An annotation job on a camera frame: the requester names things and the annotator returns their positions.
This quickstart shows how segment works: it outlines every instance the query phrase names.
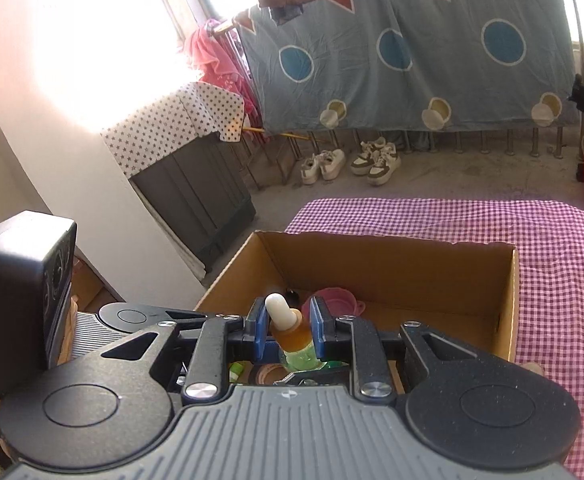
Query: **dropper bottle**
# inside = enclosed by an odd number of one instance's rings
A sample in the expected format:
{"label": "dropper bottle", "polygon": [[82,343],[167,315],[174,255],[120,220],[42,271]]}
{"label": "dropper bottle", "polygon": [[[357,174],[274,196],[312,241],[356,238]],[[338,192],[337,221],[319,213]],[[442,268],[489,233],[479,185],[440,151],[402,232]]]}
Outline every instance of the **dropper bottle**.
{"label": "dropper bottle", "polygon": [[270,332],[285,355],[285,367],[291,372],[321,368],[324,363],[316,358],[312,330],[301,311],[290,308],[281,294],[265,298],[265,308],[272,320]]}

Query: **shoe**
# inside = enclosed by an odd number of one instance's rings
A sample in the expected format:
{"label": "shoe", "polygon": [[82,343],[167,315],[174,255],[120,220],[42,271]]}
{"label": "shoe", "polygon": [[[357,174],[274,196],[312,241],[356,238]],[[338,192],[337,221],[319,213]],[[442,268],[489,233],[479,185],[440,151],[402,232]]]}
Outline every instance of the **shoe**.
{"label": "shoe", "polygon": [[345,166],[345,153],[343,150],[323,150],[319,155],[319,165],[323,180],[334,180],[341,173],[341,168]]}
{"label": "shoe", "polygon": [[352,173],[355,175],[367,175],[376,161],[374,152],[379,152],[385,144],[385,137],[379,137],[374,142],[361,142],[361,152],[349,165]]}
{"label": "shoe", "polygon": [[316,155],[307,157],[301,164],[301,180],[309,186],[319,179],[321,168],[319,167],[319,158]]}
{"label": "shoe", "polygon": [[381,186],[390,180],[392,173],[400,165],[401,159],[399,154],[396,153],[396,146],[393,142],[387,142],[383,149],[378,152],[376,162],[367,174],[367,181],[372,186]]}

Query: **concrete floor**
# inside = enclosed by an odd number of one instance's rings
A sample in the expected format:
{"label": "concrete floor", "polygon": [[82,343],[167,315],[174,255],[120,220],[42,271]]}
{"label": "concrete floor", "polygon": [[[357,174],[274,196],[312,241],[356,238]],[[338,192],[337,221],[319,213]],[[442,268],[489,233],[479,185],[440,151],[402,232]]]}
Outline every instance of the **concrete floor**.
{"label": "concrete floor", "polygon": [[[345,136],[348,162],[354,158],[354,142]],[[507,156],[504,133],[489,134],[491,153],[479,152],[478,134],[464,134],[464,153],[454,153],[454,136],[440,136],[438,153],[413,152],[401,154],[401,166],[390,181],[381,187],[371,187],[365,177],[355,176],[344,168],[331,182],[319,180],[303,186],[299,164],[286,186],[281,185],[276,167],[254,170],[262,190],[250,189],[257,216],[252,225],[214,264],[203,280],[209,286],[254,230],[282,231],[305,204],[318,198],[446,198],[464,200],[559,200],[584,209],[584,184],[575,179],[578,133],[566,132],[563,158],[552,155],[555,134],[541,132],[540,157],[529,155],[530,133],[515,136],[515,155]]]}

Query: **blue bedsheet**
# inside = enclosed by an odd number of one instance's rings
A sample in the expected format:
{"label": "blue bedsheet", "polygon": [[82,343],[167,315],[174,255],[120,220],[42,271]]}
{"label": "blue bedsheet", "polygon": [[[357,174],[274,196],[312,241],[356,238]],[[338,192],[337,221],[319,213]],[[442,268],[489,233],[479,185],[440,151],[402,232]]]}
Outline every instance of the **blue bedsheet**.
{"label": "blue bedsheet", "polygon": [[317,0],[238,27],[272,133],[574,124],[563,0]]}

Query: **pink checkered tablecloth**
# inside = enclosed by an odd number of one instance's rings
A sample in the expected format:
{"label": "pink checkered tablecloth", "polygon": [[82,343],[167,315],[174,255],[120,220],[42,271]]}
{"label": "pink checkered tablecloth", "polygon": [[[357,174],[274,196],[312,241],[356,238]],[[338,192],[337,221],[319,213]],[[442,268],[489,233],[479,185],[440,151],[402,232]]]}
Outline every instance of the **pink checkered tablecloth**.
{"label": "pink checkered tablecloth", "polygon": [[539,363],[578,402],[582,430],[565,465],[584,480],[584,211],[540,201],[323,199],[287,227],[305,231],[515,245],[517,362]]}

